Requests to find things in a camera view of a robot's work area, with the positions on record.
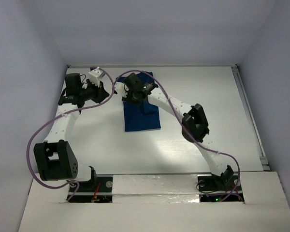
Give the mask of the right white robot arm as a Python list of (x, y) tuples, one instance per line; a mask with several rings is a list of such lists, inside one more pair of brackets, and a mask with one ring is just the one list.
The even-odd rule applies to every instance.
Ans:
[(171, 97), (151, 74), (142, 74), (148, 76), (149, 80), (141, 80), (135, 71), (117, 78), (115, 89), (123, 102), (137, 107), (148, 103), (174, 116), (181, 126), (182, 136), (197, 147), (209, 167), (210, 175), (198, 179), (199, 187), (209, 192), (230, 190), (234, 170), (223, 159), (226, 153), (213, 146), (203, 107), (198, 103), (189, 105)]

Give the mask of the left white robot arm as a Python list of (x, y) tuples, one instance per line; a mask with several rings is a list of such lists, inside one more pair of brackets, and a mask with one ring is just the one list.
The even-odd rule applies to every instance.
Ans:
[(80, 181), (87, 191), (96, 188), (97, 178), (94, 176), (93, 167), (77, 161), (69, 139), (85, 102), (101, 103), (110, 96), (101, 81), (104, 75), (103, 71), (95, 68), (88, 73), (85, 83), (82, 82), (79, 73), (65, 76), (65, 88), (58, 101), (57, 119), (44, 141), (35, 144), (33, 149), (43, 181)]

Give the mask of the blue t shirt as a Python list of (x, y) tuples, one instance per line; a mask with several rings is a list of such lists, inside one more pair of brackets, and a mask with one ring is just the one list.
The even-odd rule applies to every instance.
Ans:
[[(118, 79), (126, 84), (129, 91), (143, 92), (147, 97), (152, 90), (158, 88), (151, 72), (131, 73)], [(125, 132), (157, 130), (161, 128), (160, 115), (157, 106), (149, 103), (148, 99), (141, 106), (125, 102), (122, 97), (124, 110)]]

